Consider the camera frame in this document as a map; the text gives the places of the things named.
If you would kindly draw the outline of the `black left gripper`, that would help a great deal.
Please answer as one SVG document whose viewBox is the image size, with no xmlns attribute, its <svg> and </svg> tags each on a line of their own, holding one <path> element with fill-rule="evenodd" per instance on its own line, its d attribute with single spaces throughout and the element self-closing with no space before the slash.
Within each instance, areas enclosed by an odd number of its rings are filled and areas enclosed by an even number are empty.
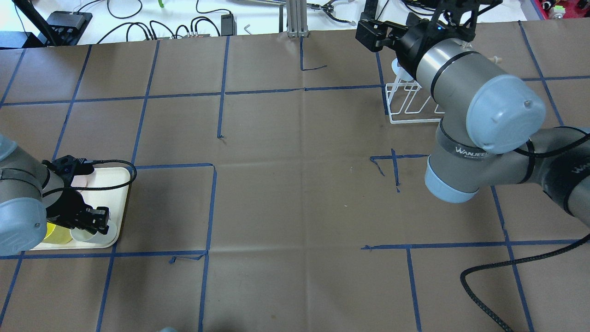
<svg viewBox="0 0 590 332">
<path fill-rule="evenodd" d="M 48 222 L 68 229 L 80 229 L 91 235 L 106 235 L 110 212 L 108 207 L 97 207 L 85 203 L 80 191 L 71 187 L 74 176 L 94 172 L 97 160 L 74 158 L 66 155 L 56 160 L 42 160 L 47 177 L 42 185 L 42 198 L 47 199 Z"/>
</svg>

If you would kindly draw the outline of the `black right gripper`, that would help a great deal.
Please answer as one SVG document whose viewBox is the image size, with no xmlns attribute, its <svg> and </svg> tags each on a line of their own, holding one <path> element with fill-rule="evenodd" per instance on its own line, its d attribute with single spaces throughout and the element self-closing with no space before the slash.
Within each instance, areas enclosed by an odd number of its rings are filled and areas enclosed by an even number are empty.
<svg viewBox="0 0 590 332">
<path fill-rule="evenodd" d="M 405 28 L 396 35 L 397 48 L 425 50 L 446 39 L 470 43 L 478 17 L 502 4 L 501 0 L 404 0 L 410 10 Z"/>
</svg>

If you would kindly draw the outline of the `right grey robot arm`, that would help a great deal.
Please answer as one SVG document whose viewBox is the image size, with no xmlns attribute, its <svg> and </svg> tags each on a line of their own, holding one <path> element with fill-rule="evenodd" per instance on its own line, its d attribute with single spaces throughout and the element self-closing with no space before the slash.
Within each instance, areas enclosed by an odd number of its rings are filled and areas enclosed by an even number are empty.
<svg viewBox="0 0 590 332">
<path fill-rule="evenodd" d="M 500 2 L 440 0 L 430 19 L 409 13 L 390 33 L 400 66 L 444 111 L 425 185 L 440 200 L 460 203 L 483 186 L 536 183 L 588 224 L 589 130 L 543 129 L 542 99 L 471 47 L 482 4 Z"/>
</svg>

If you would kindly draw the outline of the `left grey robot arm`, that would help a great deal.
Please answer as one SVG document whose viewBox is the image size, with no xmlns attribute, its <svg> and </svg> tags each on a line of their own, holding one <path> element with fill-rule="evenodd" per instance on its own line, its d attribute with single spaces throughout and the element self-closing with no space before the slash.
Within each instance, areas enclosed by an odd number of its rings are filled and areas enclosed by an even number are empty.
<svg viewBox="0 0 590 332">
<path fill-rule="evenodd" d="M 36 247 L 49 223 L 91 235 L 109 231 L 107 207 L 85 203 L 75 176 L 94 172 L 94 162 L 67 155 L 42 162 L 6 136 L 0 139 L 0 252 L 16 255 Z"/>
</svg>

